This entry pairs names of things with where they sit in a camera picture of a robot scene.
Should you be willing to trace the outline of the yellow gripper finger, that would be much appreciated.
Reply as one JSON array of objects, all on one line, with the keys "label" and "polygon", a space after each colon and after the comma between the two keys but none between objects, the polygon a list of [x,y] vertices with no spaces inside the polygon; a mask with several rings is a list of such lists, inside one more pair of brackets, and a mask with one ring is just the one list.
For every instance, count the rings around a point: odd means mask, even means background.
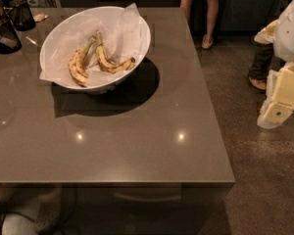
[{"label": "yellow gripper finger", "polygon": [[273,129],[281,126],[294,112],[294,63],[269,72],[266,95],[257,125]]}]

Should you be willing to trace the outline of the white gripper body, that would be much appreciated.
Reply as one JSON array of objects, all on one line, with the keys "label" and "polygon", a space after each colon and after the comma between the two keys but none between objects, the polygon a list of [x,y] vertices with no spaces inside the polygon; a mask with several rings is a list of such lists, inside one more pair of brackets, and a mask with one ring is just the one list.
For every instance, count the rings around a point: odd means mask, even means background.
[{"label": "white gripper body", "polygon": [[272,44],[277,58],[294,62],[294,0],[277,20],[256,34],[255,41],[260,44]]}]

